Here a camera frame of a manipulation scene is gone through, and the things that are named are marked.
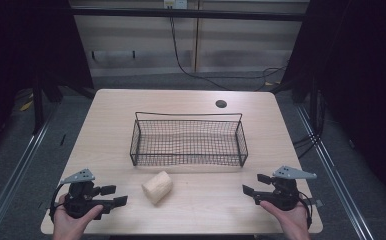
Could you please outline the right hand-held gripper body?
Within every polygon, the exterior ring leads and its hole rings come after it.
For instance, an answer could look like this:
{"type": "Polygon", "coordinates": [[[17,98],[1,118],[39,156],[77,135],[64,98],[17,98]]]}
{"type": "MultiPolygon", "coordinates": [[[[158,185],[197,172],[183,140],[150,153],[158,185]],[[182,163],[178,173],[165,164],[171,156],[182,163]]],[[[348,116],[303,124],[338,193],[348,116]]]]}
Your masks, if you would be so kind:
{"type": "Polygon", "coordinates": [[[316,179],[315,173],[305,172],[289,166],[281,166],[273,172],[272,192],[254,192],[254,201],[259,205],[261,201],[268,201],[283,211],[289,211],[296,207],[299,202],[299,190],[297,179],[316,179]]]}

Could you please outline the black metal stand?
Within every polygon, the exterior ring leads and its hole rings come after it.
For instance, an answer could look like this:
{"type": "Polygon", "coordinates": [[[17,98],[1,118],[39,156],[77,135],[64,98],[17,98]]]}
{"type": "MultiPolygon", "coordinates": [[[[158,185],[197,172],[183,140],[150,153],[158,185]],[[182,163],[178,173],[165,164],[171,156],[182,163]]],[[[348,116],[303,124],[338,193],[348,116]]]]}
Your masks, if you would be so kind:
{"type": "Polygon", "coordinates": [[[34,103],[34,129],[33,134],[36,135],[43,126],[43,95],[40,80],[38,76],[33,79],[33,103],[34,103]]]}

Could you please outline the black horizontal metal bar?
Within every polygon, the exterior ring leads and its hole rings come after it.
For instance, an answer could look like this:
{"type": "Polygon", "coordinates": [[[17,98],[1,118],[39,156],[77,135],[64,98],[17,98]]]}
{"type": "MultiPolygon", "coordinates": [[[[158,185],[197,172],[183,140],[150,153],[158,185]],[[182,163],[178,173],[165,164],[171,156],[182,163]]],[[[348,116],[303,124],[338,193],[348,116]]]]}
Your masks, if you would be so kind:
{"type": "Polygon", "coordinates": [[[213,10],[180,10],[180,9],[128,9],[128,8],[71,8],[73,15],[86,16],[130,16],[130,17],[172,17],[197,19],[229,20],[268,20],[268,21],[304,21],[307,16],[298,13],[238,12],[213,10]]]}

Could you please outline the black wire mesh basket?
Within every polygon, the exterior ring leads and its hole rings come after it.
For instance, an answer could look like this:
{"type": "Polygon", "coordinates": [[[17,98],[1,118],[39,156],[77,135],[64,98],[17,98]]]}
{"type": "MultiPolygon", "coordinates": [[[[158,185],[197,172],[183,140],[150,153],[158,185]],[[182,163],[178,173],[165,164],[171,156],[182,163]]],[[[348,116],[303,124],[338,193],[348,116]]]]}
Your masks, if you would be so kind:
{"type": "Polygon", "coordinates": [[[135,114],[130,146],[135,166],[242,167],[248,156],[240,113],[135,114]]]}

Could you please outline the light tan bread loaf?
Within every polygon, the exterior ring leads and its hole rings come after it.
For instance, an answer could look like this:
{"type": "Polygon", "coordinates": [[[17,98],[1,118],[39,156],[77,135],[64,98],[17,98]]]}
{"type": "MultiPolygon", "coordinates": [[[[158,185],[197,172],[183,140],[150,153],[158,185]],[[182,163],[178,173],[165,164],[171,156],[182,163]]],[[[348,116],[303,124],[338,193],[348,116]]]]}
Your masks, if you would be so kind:
{"type": "Polygon", "coordinates": [[[142,184],[142,190],[152,204],[157,204],[173,188],[170,176],[162,171],[142,184]]]}

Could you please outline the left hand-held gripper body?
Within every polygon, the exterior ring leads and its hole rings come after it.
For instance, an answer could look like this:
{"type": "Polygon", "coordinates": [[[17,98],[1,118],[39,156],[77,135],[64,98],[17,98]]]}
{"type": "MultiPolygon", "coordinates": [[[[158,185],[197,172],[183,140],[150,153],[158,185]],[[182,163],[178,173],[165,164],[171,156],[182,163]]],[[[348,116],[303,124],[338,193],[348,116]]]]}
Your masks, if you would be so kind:
{"type": "Polygon", "coordinates": [[[65,197],[63,206],[72,218],[81,218],[93,207],[102,205],[102,212],[95,218],[95,220],[100,220],[103,214],[109,214],[114,207],[113,200],[94,200],[94,197],[100,195],[102,188],[95,187],[94,180],[95,176],[86,168],[61,181],[61,184],[69,184],[68,195],[65,197]]]}

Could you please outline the white wall socket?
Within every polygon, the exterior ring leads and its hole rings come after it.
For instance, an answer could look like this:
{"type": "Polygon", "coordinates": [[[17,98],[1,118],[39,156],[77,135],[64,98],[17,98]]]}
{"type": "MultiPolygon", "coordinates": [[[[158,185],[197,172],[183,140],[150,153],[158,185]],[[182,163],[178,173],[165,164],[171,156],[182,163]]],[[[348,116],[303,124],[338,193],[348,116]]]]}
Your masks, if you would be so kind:
{"type": "Polygon", "coordinates": [[[165,9],[186,10],[188,8],[187,0],[163,0],[165,9]]]}

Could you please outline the person's left hand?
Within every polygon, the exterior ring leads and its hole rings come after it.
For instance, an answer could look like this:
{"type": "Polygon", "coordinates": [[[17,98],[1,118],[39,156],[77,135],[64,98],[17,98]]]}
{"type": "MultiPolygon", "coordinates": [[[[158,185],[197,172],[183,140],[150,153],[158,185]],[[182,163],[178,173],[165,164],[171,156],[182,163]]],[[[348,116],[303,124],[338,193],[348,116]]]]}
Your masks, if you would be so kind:
{"type": "Polygon", "coordinates": [[[102,205],[97,205],[83,217],[75,219],[67,214],[64,206],[59,205],[54,213],[52,240],[80,240],[87,225],[102,212],[102,209],[102,205]]]}

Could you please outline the yellow floor tape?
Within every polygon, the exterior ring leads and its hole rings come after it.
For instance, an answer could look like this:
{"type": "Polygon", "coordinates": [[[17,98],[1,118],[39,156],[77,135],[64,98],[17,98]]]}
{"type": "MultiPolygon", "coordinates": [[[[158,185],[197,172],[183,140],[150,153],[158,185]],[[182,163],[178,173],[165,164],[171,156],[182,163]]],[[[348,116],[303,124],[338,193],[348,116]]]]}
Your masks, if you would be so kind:
{"type": "Polygon", "coordinates": [[[33,94],[31,94],[27,99],[26,101],[24,102],[24,104],[19,108],[20,111],[26,111],[30,108],[30,106],[32,105],[34,101],[34,96],[33,94]]]}

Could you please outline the metal floor rail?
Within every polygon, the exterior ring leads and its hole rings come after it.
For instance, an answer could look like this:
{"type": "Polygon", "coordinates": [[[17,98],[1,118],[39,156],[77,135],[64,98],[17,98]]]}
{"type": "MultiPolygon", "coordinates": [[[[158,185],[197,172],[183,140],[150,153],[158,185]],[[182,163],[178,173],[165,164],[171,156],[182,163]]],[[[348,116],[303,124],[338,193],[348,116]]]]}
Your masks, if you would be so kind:
{"type": "Polygon", "coordinates": [[[51,105],[49,113],[44,120],[41,120],[40,126],[31,131],[30,139],[27,142],[24,151],[20,155],[16,155],[17,164],[13,167],[12,172],[2,176],[2,179],[6,180],[6,184],[0,190],[0,223],[9,209],[16,191],[42,143],[44,136],[48,131],[50,121],[53,119],[58,107],[58,103],[51,105]]]}
{"type": "Polygon", "coordinates": [[[369,225],[353,200],[323,141],[312,129],[306,108],[303,105],[299,105],[296,109],[358,238],[360,240],[375,240],[369,225]]]}

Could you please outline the person's right hand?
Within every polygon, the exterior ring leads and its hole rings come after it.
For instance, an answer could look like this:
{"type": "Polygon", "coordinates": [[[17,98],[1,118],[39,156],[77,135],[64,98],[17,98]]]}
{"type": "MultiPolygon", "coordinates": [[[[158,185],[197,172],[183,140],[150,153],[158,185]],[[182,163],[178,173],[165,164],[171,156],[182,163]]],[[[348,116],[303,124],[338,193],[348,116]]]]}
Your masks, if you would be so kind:
{"type": "Polygon", "coordinates": [[[289,211],[280,210],[268,201],[261,201],[260,206],[278,220],[288,240],[311,240],[307,225],[307,211],[302,203],[298,203],[289,211]]]}

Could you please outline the black curtain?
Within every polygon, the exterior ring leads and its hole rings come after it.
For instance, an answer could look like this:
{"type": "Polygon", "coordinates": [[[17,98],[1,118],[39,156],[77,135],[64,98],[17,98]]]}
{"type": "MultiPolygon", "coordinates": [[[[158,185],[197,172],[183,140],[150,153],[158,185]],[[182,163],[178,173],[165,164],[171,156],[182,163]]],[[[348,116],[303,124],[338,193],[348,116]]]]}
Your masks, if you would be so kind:
{"type": "Polygon", "coordinates": [[[319,89],[386,186],[386,0],[309,0],[282,82],[319,89]]]}

